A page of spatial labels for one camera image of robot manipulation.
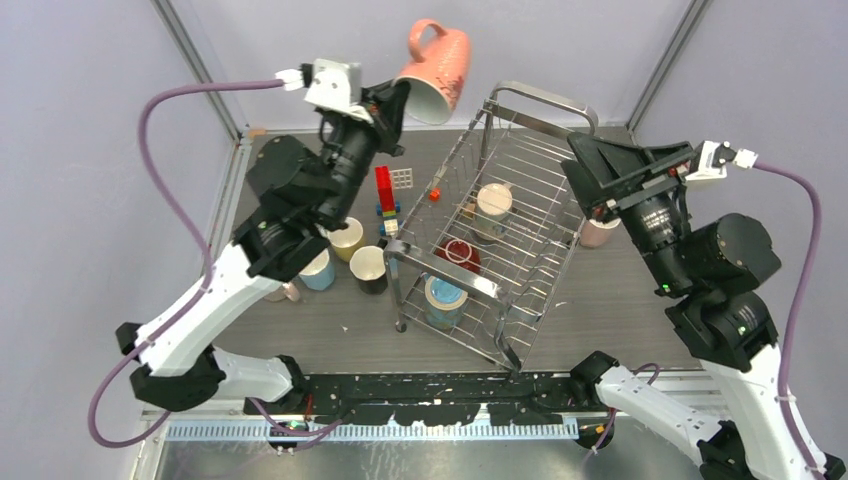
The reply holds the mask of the salmon pink mug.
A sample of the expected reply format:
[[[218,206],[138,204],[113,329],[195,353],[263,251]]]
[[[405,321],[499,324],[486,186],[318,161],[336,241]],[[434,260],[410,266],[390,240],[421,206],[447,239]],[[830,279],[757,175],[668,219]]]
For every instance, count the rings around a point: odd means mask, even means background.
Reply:
[[[452,117],[469,76],[470,38],[462,30],[420,19],[409,31],[407,48],[410,60],[394,79],[410,87],[406,113],[442,125]]]

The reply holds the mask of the pink faceted mug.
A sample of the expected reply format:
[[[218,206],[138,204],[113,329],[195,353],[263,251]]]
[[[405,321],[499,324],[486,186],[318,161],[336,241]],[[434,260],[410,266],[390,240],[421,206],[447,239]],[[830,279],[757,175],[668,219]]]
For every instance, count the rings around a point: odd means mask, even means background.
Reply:
[[[620,224],[620,218],[616,218],[607,223],[596,220],[587,220],[582,227],[579,244],[585,248],[599,248],[608,242],[613,231]]]

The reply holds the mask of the yellow mug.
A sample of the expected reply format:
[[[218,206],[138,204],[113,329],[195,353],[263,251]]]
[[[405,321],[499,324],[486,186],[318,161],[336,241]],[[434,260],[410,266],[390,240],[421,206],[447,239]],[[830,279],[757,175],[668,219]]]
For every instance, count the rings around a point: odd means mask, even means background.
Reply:
[[[327,231],[326,237],[336,256],[343,262],[349,263],[354,253],[365,245],[365,235],[362,224],[354,217],[347,217],[346,227]]]

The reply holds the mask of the black mug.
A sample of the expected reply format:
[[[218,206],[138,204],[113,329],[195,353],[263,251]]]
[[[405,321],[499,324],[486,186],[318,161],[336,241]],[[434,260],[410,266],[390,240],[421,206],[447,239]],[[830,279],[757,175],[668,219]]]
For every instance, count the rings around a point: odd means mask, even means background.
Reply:
[[[358,249],[350,259],[349,268],[363,293],[379,295],[387,289],[388,280],[382,248],[364,246]]]

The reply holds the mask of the light blue faceted mug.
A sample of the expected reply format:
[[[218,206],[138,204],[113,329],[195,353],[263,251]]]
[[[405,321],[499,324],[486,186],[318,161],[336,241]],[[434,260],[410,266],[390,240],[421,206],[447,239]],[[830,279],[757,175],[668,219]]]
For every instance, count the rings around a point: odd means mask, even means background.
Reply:
[[[314,291],[325,291],[336,278],[335,267],[328,249],[316,256],[300,273],[300,280]]]

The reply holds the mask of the iridescent pink mug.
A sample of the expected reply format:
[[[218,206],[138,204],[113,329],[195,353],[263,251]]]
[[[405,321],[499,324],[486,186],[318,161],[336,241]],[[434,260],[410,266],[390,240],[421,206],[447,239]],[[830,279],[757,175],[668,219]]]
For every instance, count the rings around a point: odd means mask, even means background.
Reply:
[[[263,299],[268,302],[282,302],[284,300],[299,302],[301,293],[293,283],[282,283],[274,291],[266,294]]]

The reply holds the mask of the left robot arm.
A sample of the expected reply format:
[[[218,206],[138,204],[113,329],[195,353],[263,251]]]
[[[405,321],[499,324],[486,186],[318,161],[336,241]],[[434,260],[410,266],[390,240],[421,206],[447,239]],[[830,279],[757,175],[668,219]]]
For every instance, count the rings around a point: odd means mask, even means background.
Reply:
[[[296,360],[227,352],[215,338],[248,307],[290,282],[329,247],[380,153],[400,156],[406,82],[361,89],[365,116],[321,108],[322,147],[291,135],[266,142],[247,173],[258,207],[234,231],[187,304],[147,324],[124,323],[122,351],[138,362],[130,383],[138,400],[170,412],[211,399],[256,400],[284,414],[308,393]]]

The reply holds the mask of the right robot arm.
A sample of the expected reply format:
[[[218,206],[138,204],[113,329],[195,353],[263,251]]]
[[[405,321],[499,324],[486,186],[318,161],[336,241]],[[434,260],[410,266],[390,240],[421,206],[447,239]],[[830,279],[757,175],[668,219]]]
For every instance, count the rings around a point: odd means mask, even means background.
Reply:
[[[656,281],[691,356],[715,381],[722,420],[672,399],[596,351],[571,371],[571,397],[584,410],[621,411],[675,445],[705,479],[839,479],[842,459],[822,451],[788,386],[790,337],[779,334],[757,289],[780,268],[756,219],[730,213],[693,229],[686,191],[718,180],[757,156],[726,142],[626,145],[585,133],[567,138],[562,169],[584,215],[619,220]]]

